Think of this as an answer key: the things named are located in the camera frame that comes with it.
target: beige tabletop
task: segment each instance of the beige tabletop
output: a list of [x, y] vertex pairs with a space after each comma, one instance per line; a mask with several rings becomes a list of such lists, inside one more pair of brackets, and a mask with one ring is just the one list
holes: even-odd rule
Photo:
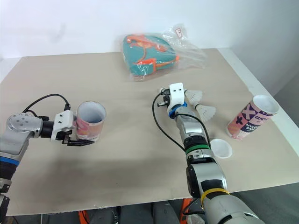
[[[120, 53], [22, 58], [0, 84], [0, 122], [35, 99], [60, 93], [71, 109], [87, 100], [107, 110], [100, 140], [86, 147], [31, 139], [8, 192], [8, 215], [85, 210], [189, 197], [185, 154], [154, 123], [157, 91], [182, 82], [202, 90], [204, 105], [217, 108], [206, 123], [210, 138], [228, 141], [233, 155], [219, 159], [228, 190], [243, 191], [299, 181], [299, 157], [270, 120], [242, 141], [229, 138], [226, 124], [250, 101], [251, 93], [216, 49], [204, 69], [175, 71], [146, 82], [130, 82]], [[64, 102], [48, 98], [38, 115], [61, 112]], [[156, 108], [165, 131], [180, 142], [166, 108]]]

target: paper cup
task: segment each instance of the paper cup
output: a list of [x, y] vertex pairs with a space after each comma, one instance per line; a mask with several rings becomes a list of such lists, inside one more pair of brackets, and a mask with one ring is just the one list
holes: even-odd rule
[[86, 101], [77, 109], [77, 138], [97, 141], [106, 117], [105, 108], [98, 102]]
[[242, 140], [269, 120], [278, 110], [279, 105], [273, 98], [256, 95], [228, 124], [226, 132], [231, 138]]

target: orange strap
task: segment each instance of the orange strap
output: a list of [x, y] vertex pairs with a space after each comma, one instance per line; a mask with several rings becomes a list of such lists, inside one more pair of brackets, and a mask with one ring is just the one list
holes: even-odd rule
[[183, 214], [183, 210], [190, 204], [191, 201], [192, 201], [192, 198], [184, 198], [183, 199], [182, 209], [179, 214], [180, 224], [187, 224], [187, 216]]
[[89, 224], [87, 211], [78, 211], [80, 224]]

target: shuttlecock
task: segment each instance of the shuttlecock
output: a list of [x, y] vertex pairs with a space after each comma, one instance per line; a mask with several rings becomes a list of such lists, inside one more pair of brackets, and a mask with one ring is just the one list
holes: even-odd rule
[[194, 108], [197, 110], [200, 120], [203, 122], [211, 119], [216, 113], [216, 108], [213, 106], [203, 106], [201, 104], [197, 104]]
[[202, 91], [200, 90], [186, 90], [185, 96], [187, 97], [190, 104], [193, 106], [197, 105], [202, 98]]

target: white lid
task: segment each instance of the white lid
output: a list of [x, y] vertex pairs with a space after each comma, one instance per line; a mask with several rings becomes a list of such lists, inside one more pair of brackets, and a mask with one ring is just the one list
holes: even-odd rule
[[211, 141], [211, 150], [216, 157], [221, 159], [226, 159], [233, 154], [230, 144], [222, 139], [213, 139]]

